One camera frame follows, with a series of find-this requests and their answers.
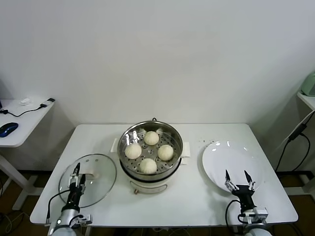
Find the table leg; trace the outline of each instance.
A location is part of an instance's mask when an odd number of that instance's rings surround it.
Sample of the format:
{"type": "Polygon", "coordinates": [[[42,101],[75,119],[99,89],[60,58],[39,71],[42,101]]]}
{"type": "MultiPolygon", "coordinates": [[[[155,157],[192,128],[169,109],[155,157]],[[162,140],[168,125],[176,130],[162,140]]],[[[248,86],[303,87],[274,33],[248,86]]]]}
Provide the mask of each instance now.
{"type": "Polygon", "coordinates": [[[28,192],[33,191],[33,186],[30,185],[29,181],[21,175],[3,156],[0,155],[0,169],[16,182],[21,188],[28,192]]]}
{"type": "Polygon", "coordinates": [[[11,183],[11,179],[10,178],[8,178],[7,180],[6,180],[6,182],[4,183],[4,185],[3,185],[3,190],[2,189],[0,189],[0,193],[2,192],[2,194],[5,192],[5,190],[7,189],[7,187],[9,186],[9,184],[11,183]]]}
{"type": "Polygon", "coordinates": [[[92,227],[91,226],[87,226],[87,230],[85,231],[84,236],[90,236],[91,231],[92,231],[92,227]]]}
{"type": "Polygon", "coordinates": [[[37,176],[31,176],[30,179],[26,179],[1,155],[0,169],[23,189],[20,196],[13,205],[13,210],[20,210],[27,196],[40,196],[44,189],[34,187],[33,184],[36,181],[37,176]]]}

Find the white cord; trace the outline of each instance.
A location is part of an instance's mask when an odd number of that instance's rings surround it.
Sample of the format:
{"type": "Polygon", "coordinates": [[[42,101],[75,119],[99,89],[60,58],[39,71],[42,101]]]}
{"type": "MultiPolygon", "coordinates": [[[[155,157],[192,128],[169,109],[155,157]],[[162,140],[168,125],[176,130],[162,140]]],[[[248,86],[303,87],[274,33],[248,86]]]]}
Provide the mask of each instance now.
{"type": "Polygon", "coordinates": [[[13,220],[10,220],[10,218],[5,215],[5,217],[7,218],[7,220],[9,221],[9,224],[6,226],[5,228],[5,232],[8,234],[9,232],[11,232],[12,230],[12,223],[13,221],[15,221],[17,218],[19,218],[21,215],[26,215],[28,218],[30,217],[29,215],[27,215],[26,213],[22,212],[21,214],[19,214],[17,217],[15,217],[13,220]]]}
{"type": "Polygon", "coordinates": [[[156,230],[155,228],[152,228],[152,230],[153,230],[154,232],[161,232],[161,231],[164,230],[164,229],[156,230]]]}
{"type": "Polygon", "coordinates": [[[188,231],[184,228],[180,228],[180,229],[176,229],[176,230],[172,230],[172,233],[169,235],[171,236],[172,234],[176,234],[175,232],[178,231],[178,230],[185,230],[185,232],[188,234],[188,236],[190,236],[190,233],[188,233],[188,231]]]}
{"type": "Polygon", "coordinates": [[[277,147],[274,149],[274,151],[271,153],[271,155],[274,154],[274,153],[276,152],[276,150],[278,150],[278,149],[281,147],[281,145],[282,145],[282,144],[290,137],[290,135],[296,130],[296,128],[299,127],[300,124],[302,124],[302,123],[306,120],[306,118],[308,118],[308,117],[309,117],[311,114],[313,114],[314,112],[315,112],[315,110],[311,111],[307,116],[305,116],[304,119],[303,119],[300,123],[298,123],[298,125],[292,130],[292,132],[291,132],[285,139],[283,139],[283,141],[279,144],[279,146],[277,146],[277,147]]]}

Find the cable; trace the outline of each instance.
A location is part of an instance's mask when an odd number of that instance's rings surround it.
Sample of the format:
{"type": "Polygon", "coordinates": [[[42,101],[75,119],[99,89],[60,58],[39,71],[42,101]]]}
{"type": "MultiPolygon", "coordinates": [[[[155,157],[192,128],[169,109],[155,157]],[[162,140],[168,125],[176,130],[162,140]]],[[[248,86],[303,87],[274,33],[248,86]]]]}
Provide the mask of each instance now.
{"type": "Polygon", "coordinates": [[[17,217],[15,217],[13,220],[10,220],[10,218],[6,215],[5,217],[8,219],[8,221],[9,221],[9,224],[6,226],[6,228],[5,228],[5,232],[7,233],[7,234],[10,234],[10,233],[12,233],[13,231],[11,231],[12,230],[12,223],[16,220],[16,219],[18,219],[21,215],[23,215],[22,216],[22,220],[20,221],[20,223],[17,225],[17,227],[16,227],[16,229],[20,226],[20,224],[22,223],[22,221],[23,221],[23,217],[24,217],[24,215],[26,215],[28,218],[30,217],[29,215],[27,215],[26,213],[24,213],[24,212],[22,212],[22,213],[20,213],[17,217]]]}
{"type": "Polygon", "coordinates": [[[5,228],[5,233],[2,234],[1,236],[10,235],[10,234],[13,233],[15,230],[17,230],[17,229],[19,228],[19,226],[20,226],[20,225],[22,224],[22,222],[23,222],[24,215],[26,215],[28,218],[30,217],[29,215],[27,215],[25,212],[22,212],[21,210],[14,210],[14,211],[8,213],[7,215],[4,215],[4,218],[6,218],[6,219],[9,221],[9,223],[8,223],[8,225],[7,225],[6,228],[5,228]],[[9,218],[8,216],[11,215],[11,214],[13,214],[13,213],[16,213],[16,212],[20,212],[20,214],[19,214],[17,217],[15,217],[13,220],[10,220],[10,218],[9,218]],[[20,222],[17,224],[17,226],[16,226],[14,229],[12,229],[13,222],[14,222],[15,220],[17,220],[20,216],[22,216],[20,222]]]}
{"type": "Polygon", "coordinates": [[[297,229],[297,231],[300,233],[301,236],[304,236],[302,231],[300,230],[300,228],[296,224],[292,223],[291,225],[297,229]]]}
{"type": "Polygon", "coordinates": [[[243,235],[242,233],[240,232],[233,232],[232,229],[229,227],[228,225],[228,222],[227,222],[227,212],[228,212],[228,208],[231,206],[232,203],[234,202],[238,202],[239,204],[241,204],[241,202],[239,200],[232,200],[226,207],[226,210],[225,210],[225,223],[226,223],[226,226],[227,226],[227,229],[230,231],[230,233],[232,235],[243,235]]]}
{"type": "Polygon", "coordinates": [[[292,171],[295,171],[297,168],[299,168],[299,167],[302,165],[302,163],[305,161],[305,159],[306,159],[306,157],[307,157],[307,155],[309,154],[310,149],[311,149],[311,141],[309,140],[309,138],[308,138],[305,134],[303,134],[303,133],[300,134],[300,135],[301,135],[302,137],[306,138],[307,142],[309,143],[309,146],[308,146],[307,152],[306,152],[304,158],[302,159],[302,161],[300,162],[300,164],[298,164],[298,166],[295,167],[292,171]]]}
{"type": "Polygon", "coordinates": [[[130,232],[130,234],[128,234],[128,236],[133,235],[133,233],[137,230],[137,228],[134,228],[133,231],[130,232]]]}
{"type": "Polygon", "coordinates": [[[22,112],[22,113],[19,114],[19,115],[15,115],[15,114],[9,112],[8,110],[1,110],[0,113],[3,113],[3,114],[5,114],[5,115],[6,115],[6,114],[10,114],[10,115],[13,115],[14,117],[20,117],[21,115],[24,115],[24,114],[27,113],[27,112],[34,112],[34,111],[37,111],[37,110],[39,110],[39,109],[41,109],[41,108],[43,108],[43,107],[38,107],[38,108],[36,108],[36,109],[34,109],[34,110],[28,110],[28,111],[22,112]]]}
{"type": "Polygon", "coordinates": [[[161,232],[162,230],[164,230],[164,229],[159,229],[159,230],[156,230],[155,228],[152,228],[152,230],[154,231],[154,232],[161,232]]]}
{"type": "Polygon", "coordinates": [[[289,224],[289,226],[295,231],[297,236],[300,236],[299,232],[297,231],[297,229],[292,224],[289,224]]]}
{"type": "Polygon", "coordinates": [[[314,113],[311,114],[310,118],[307,120],[307,122],[305,122],[305,124],[307,124],[313,117],[314,113]]]}
{"type": "Polygon", "coordinates": [[[0,183],[1,183],[1,193],[0,193],[0,197],[2,197],[2,194],[3,194],[3,183],[2,183],[1,178],[0,178],[0,183]]]}
{"type": "Polygon", "coordinates": [[[299,127],[304,122],[305,119],[307,119],[309,116],[313,116],[314,112],[315,112],[315,110],[308,113],[307,116],[305,116],[304,119],[300,123],[297,124],[297,126],[292,130],[292,132],[285,139],[283,139],[283,141],[273,150],[273,152],[271,154],[275,153],[276,150],[278,150],[281,147],[281,145],[290,137],[290,135],[296,130],[296,128],[299,127]]]}
{"type": "Polygon", "coordinates": [[[19,115],[15,115],[15,114],[9,112],[8,110],[0,110],[0,114],[1,114],[1,113],[4,114],[4,115],[10,114],[10,115],[12,115],[12,116],[14,116],[14,117],[20,117],[21,115],[24,115],[24,114],[27,113],[27,112],[34,112],[34,111],[37,111],[37,110],[39,110],[39,109],[41,109],[41,108],[43,108],[43,107],[47,107],[47,106],[49,106],[49,105],[50,105],[51,103],[53,103],[53,102],[55,102],[55,99],[49,98],[48,100],[46,100],[45,102],[43,102],[42,104],[40,104],[38,108],[33,109],[33,110],[28,110],[28,111],[22,112],[22,113],[19,114],[19,115]]]}
{"type": "Polygon", "coordinates": [[[171,236],[172,234],[175,234],[175,232],[178,231],[178,230],[185,230],[185,232],[188,234],[188,236],[190,236],[190,233],[188,233],[188,231],[186,229],[184,229],[184,228],[173,230],[173,232],[171,232],[168,236],[171,236]]]}
{"type": "Polygon", "coordinates": [[[65,191],[63,191],[63,192],[60,192],[60,193],[54,195],[54,196],[49,200],[49,202],[48,202],[47,216],[46,216],[46,223],[49,223],[49,218],[50,218],[50,203],[51,203],[51,201],[52,201],[55,197],[61,195],[62,193],[66,193],[66,192],[70,192],[70,189],[65,190],[65,191]]]}
{"type": "Polygon", "coordinates": [[[238,221],[239,221],[240,223],[242,223],[242,224],[248,224],[248,222],[243,221],[243,220],[240,219],[241,216],[242,216],[241,214],[239,214],[239,215],[237,216],[238,221]]]}
{"type": "Polygon", "coordinates": [[[287,146],[290,142],[291,142],[291,140],[288,140],[288,141],[286,142],[286,144],[285,144],[285,146],[284,146],[284,148],[283,148],[283,150],[282,150],[280,159],[279,159],[279,161],[278,161],[277,167],[275,168],[275,172],[278,170],[279,165],[280,165],[280,162],[281,162],[281,160],[282,160],[282,158],[283,158],[283,156],[284,156],[284,151],[285,151],[285,149],[286,149],[286,146],[287,146]]]}

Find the electric steamer pot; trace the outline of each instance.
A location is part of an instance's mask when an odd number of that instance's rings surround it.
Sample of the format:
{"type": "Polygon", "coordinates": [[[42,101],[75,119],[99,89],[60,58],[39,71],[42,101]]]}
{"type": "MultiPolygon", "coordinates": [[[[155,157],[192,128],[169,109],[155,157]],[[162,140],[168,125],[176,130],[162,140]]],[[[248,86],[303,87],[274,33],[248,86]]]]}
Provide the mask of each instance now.
{"type": "Polygon", "coordinates": [[[180,134],[169,124],[160,121],[144,121],[130,127],[119,139],[118,155],[123,171],[132,179],[145,183],[155,183],[167,179],[176,172],[181,163],[183,151],[183,141],[180,134]],[[159,136],[159,141],[154,146],[149,146],[144,142],[144,136],[148,131],[155,131],[159,136]],[[138,143],[142,148],[141,155],[131,160],[125,155],[125,148],[133,143],[138,143]],[[173,158],[169,161],[162,161],[158,157],[158,149],[168,144],[174,149],[173,158]],[[144,174],[140,171],[140,162],[145,158],[155,160],[157,171],[153,174],[144,174]]]}

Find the black cable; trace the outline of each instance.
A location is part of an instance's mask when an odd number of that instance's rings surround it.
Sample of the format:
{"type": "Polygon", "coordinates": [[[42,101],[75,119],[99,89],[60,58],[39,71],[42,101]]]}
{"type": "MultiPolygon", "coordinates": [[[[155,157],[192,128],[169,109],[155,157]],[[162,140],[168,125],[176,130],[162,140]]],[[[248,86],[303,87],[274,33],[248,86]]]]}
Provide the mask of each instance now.
{"type": "Polygon", "coordinates": [[[281,162],[281,160],[282,160],[282,158],[283,158],[283,156],[284,156],[284,151],[285,151],[285,149],[286,149],[286,146],[287,146],[290,142],[291,142],[291,140],[288,140],[288,141],[286,142],[286,144],[285,144],[285,146],[284,146],[284,148],[283,148],[283,150],[282,150],[280,159],[279,159],[279,161],[278,161],[277,167],[275,168],[275,172],[278,170],[279,165],[280,165],[280,162],[281,162]]]}
{"type": "Polygon", "coordinates": [[[11,113],[11,112],[6,112],[6,113],[4,113],[4,114],[10,114],[10,115],[13,115],[14,117],[20,117],[21,115],[24,115],[25,113],[27,113],[27,112],[34,112],[34,111],[37,111],[37,110],[39,110],[39,109],[41,109],[42,107],[38,107],[38,108],[36,108],[36,109],[34,109],[34,110],[29,110],[29,111],[25,111],[25,112],[22,112],[21,114],[19,114],[19,115],[15,115],[15,114],[13,114],[13,113],[11,113]]]}
{"type": "Polygon", "coordinates": [[[237,216],[237,219],[238,219],[238,221],[239,221],[240,223],[242,223],[242,224],[248,224],[248,222],[241,220],[240,217],[242,217],[241,214],[239,214],[239,215],[237,216]]]}
{"type": "Polygon", "coordinates": [[[295,231],[297,236],[300,236],[299,232],[297,231],[296,228],[294,228],[294,226],[292,224],[289,224],[289,226],[295,231]]]}
{"type": "Polygon", "coordinates": [[[304,158],[302,159],[302,161],[300,162],[300,164],[298,164],[298,166],[295,167],[292,171],[295,171],[297,168],[299,168],[299,167],[302,165],[302,163],[305,161],[305,159],[306,159],[306,157],[307,157],[307,155],[309,154],[310,149],[311,149],[311,141],[309,140],[309,138],[306,137],[306,135],[303,134],[303,133],[301,133],[300,135],[301,135],[302,137],[306,138],[307,142],[309,143],[309,147],[307,148],[307,152],[306,152],[304,158]]]}
{"type": "Polygon", "coordinates": [[[230,205],[234,202],[238,202],[239,204],[241,204],[241,202],[239,200],[232,200],[226,207],[226,210],[225,210],[225,223],[226,223],[226,226],[227,226],[227,229],[229,230],[229,232],[232,234],[232,235],[243,235],[242,233],[240,232],[233,232],[233,230],[229,227],[228,225],[228,222],[227,222],[227,212],[228,212],[228,208],[230,207],[230,205]]]}
{"type": "Polygon", "coordinates": [[[300,233],[301,236],[304,236],[302,231],[300,230],[300,228],[296,224],[291,224],[291,225],[297,229],[297,231],[300,233]]]}
{"type": "Polygon", "coordinates": [[[55,197],[61,195],[62,193],[66,193],[66,192],[70,192],[70,189],[65,190],[65,191],[63,191],[63,192],[60,192],[60,193],[54,195],[54,196],[49,200],[49,202],[48,202],[48,210],[47,210],[46,221],[48,221],[49,218],[50,218],[50,203],[51,203],[51,201],[52,201],[55,197]]]}

